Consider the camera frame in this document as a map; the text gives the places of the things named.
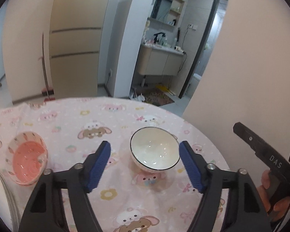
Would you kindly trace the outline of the right hand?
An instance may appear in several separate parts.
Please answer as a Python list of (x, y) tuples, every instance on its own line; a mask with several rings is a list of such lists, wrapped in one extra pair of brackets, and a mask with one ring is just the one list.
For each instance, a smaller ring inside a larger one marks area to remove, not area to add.
[[(271, 204), (269, 202), (269, 197), (268, 194), (266, 192), (266, 190), (268, 190), (268, 188), (270, 187), (270, 177), (269, 177), (269, 170), (265, 170), (262, 173), (261, 176), (261, 185), (259, 187), (257, 187), (257, 191), (260, 195), (260, 198), (264, 204), (264, 208), (265, 210), (268, 212), (271, 208)], [(273, 207), (273, 211), (277, 213), (276, 217), (272, 220), (273, 222), (276, 222), (278, 220), (280, 220), (281, 218), (283, 218), (284, 214), (286, 213), (288, 206), (290, 204), (290, 197), (287, 196), (281, 200), (279, 200), (279, 202), (277, 202), (275, 204), (275, 206)]]

